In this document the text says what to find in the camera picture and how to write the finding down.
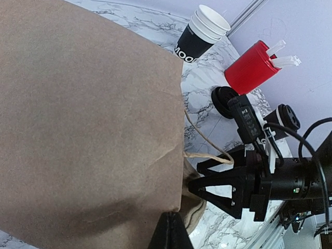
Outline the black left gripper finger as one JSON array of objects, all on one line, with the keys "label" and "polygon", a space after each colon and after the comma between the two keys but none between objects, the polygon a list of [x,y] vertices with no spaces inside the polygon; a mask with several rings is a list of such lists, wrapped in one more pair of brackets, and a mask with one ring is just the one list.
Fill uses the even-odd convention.
[{"label": "black left gripper finger", "polygon": [[178,212],[161,214],[148,249],[193,249],[187,230]]}]

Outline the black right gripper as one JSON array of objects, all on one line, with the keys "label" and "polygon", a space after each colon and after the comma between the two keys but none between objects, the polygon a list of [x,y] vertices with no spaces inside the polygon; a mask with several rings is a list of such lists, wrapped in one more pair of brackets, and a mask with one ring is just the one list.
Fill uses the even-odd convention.
[{"label": "black right gripper", "polygon": [[218,165],[227,165],[214,159],[199,162],[197,171],[205,177],[189,182],[189,191],[235,219],[242,217],[245,208],[254,213],[255,222],[263,222],[272,184],[268,157],[254,150],[245,152],[244,145],[227,153],[234,159],[233,168],[244,166],[243,171],[211,170]]}]

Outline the brown cardboard cup carrier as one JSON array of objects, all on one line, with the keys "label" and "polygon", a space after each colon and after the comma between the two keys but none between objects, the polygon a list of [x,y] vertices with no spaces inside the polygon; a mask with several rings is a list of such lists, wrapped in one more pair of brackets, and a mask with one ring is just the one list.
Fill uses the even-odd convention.
[{"label": "brown cardboard cup carrier", "polygon": [[199,177],[199,173],[184,158],[182,197],[179,214],[188,234],[194,231],[206,208],[206,201],[190,193],[188,189],[188,183]]}]

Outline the brown paper bag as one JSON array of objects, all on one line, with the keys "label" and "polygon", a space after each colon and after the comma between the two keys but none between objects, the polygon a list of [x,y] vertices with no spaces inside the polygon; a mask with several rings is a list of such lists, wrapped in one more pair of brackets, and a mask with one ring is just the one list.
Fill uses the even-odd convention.
[{"label": "brown paper bag", "polygon": [[147,248],[181,205],[182,61],[66,1],[1,1],[1,230]]}]

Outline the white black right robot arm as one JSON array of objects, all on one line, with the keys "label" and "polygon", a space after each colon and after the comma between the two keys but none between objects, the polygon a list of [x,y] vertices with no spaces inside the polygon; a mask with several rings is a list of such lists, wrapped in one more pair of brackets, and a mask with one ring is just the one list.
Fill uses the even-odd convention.
[{"label": "white black right robot arm", "polygon": [[283,225],[298,219],[298,213],[325,212],[321,177],[313,158],[285,158],[274,173],[265,170],[267,161],[244,145],[230,150],[234,165],[230,170],[217,172],[213,159],[197,164],[203,176],[189,182],[189,191],[215,205],[235,219],[241,219],[244,209],[254,213],[253,220],[262,222],[267,215],[269,201],[285,201],[281,210]]}]

